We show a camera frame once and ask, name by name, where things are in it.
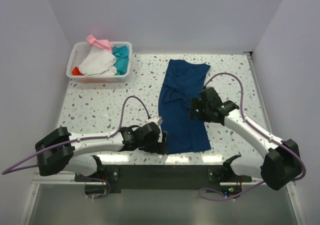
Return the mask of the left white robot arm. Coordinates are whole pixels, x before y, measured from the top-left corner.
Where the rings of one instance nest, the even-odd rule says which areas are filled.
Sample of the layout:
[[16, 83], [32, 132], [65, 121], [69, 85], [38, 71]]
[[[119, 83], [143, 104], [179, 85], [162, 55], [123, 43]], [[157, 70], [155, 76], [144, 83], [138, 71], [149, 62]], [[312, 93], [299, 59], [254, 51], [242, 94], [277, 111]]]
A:
[[59, 127], [35, 144], [37, 166], [43, 177], [62, 171], [90, 177], [103, 170], [96, 153], [141, 150], [166, 155], [167, 138], [168, 133], [153, 118], [143, 126], [123, 126], [101, 134], [71, 133]]

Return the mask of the blue mickey t-shirt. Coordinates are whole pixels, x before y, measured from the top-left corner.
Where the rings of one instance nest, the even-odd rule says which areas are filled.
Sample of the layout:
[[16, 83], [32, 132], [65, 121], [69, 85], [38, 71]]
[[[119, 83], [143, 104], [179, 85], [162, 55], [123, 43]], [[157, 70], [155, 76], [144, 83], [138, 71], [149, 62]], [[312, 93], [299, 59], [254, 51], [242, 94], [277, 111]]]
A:
[[167, 132], [169, 154], [204, 152], [211, 149], [205, 124], [190, 120], [191, 100], [199, 97], [210, 66], [185, 60], [168, 63], [158, 100], [161, 128]]

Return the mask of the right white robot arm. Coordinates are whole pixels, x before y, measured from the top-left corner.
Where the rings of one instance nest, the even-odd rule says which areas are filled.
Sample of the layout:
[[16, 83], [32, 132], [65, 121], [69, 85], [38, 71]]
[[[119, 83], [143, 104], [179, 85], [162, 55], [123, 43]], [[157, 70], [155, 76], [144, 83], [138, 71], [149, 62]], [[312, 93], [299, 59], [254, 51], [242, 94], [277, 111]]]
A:
[[189, 118], [231, 129], [260, 155], [258, 159], [234, 155], [223, 163], [224, 174], [258, 178], [278, 191], [305, 173], [294, 140], [283, 140], [266, 131], [246, 116], [237, 104], [230, 100], [223, 102], [213, 87], [204, 87], [198, 98], [191, 99]]

